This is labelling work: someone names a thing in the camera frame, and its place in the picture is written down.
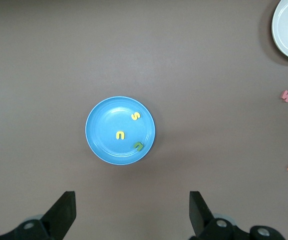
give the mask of blue plate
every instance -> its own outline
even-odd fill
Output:
[[[155,124],[143,104],[116,96],[93,108],[85,132],[88,145],[100,159],[126,165],[148,153],[155,139]]]

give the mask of gray table surface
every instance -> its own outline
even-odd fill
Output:
[[[186,240],[189,191],[248,231],[288,239],[288,58],[278,0],[0,0],[0,233],[76,191],[65,239]],[[129,96],[156,138],[100,160],[84,134]]]

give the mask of screw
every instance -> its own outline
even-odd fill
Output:
[[[265,236],[265,237],[269,237],[270,236],[270,233],[269,233],[269,231],[267,230],[267,229],[265,229],[265,228],[259,228],[258,230],[258,233],[260,234],[260,235],[262,235],[262,236]]]
[[[221,228],[227,227],[227,223],[224,220],[218,220],[217,225],[220,226]]]
[[[34,226],[34,224],[31,223],[31,222],[29,222],[29,223],[27,223],[27,224],[24,225],[24,229],[25,229],[25,230],[26,230],[26,229],[30,229],[30,228],[32,228],[33,226]]]

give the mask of plate rim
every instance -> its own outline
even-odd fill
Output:
[[[279,34],[277,34],[277,29],[278,29],[278,25],[277,25],[277,20],[278,20],[278,15],[279,13],[284,9],[284,7],[288,5],[288,0],[281,0],[274,12],[273,15],[273,20],[272,20],[272,35],[273,35],[273,40],[276,44],[276,46],[278,47],[278,49],[286,56],[288,56],[288,52],[286,52],[284,50],[284,48],[282,47],[283,44],[281,41],[279,41]]]
[[[139,159],[137,159],[137,160],[135,160],[135,161],[132,161],[132,162],[119,163],[119,164],[118,164],[118,163],[114,163],[114,162],[112,163],[112,162],[110,162],[110,161],[107,161],[107,160],[101,158],[101,157],[94,151],[94,149],[92,148],[91,144],[89,143],[89,139],[88,139],[88,135],[87,135],[87,124],[88,124],[88,122],[89,122],[89,118],[90,118],[91,114],[92,114],[93,111],[94,111],[99,105],[101,105],[103,102],[106,102],[106,101],[109,101],[109,100],[112,100],[112,99],[115,99],[115,98],[116,98],[116,99],[118,99],[118,98],[119,98],[119,99],[128,99],[128,100],[131,100],[131,101],[136,102],[137,104],[140,104],[140,105],[147,111],[147,113],[149,114],[150,119],[151,119],[151,121],[152,121],[152,123],[153,123],[153,129],[152,129],[152,134],[151,134],[151,136],[152,136],[153,139],[152,139],[152,144],[151,144],[151,146],[149,147],[149,149],[147,150],[147,152],[146,152],[141,158],[139,158]],[[88,117],[87,117],[87,119],[86,119],[86,123],[85,123],[85,137],[86,137],[88,146],[90,147],[90,149],[92,150],[92,152],[93,152],[98,158],[100,158],[101,160],[103,160],[104,162],[107,162],[107,163],[113,164],[113,165],[119,165],[119,166],[129,165],[129,164],[133,164],[133,163],[141,160],[142,158],[144,158],[144,156],[150,151],[150,149],[151,149],[152,146],[154,145],[155,136],[156,136],[155,122],[154,122],[153,116],[151,115],[151,113],[149,112],[149,110],[144,106],[144,104],[142,104],[142,103],[139,102],[138,100],[133,99],[133,98],[128,97],[128,96],[113,96],[113,97],[111,96],[111,97],[108,97],[108,98],[100,101],[98,104],[96,104],[96,105],[92,108],[92,110],[90,111],[90,113],[89,113],[89,115],[88,115]]]

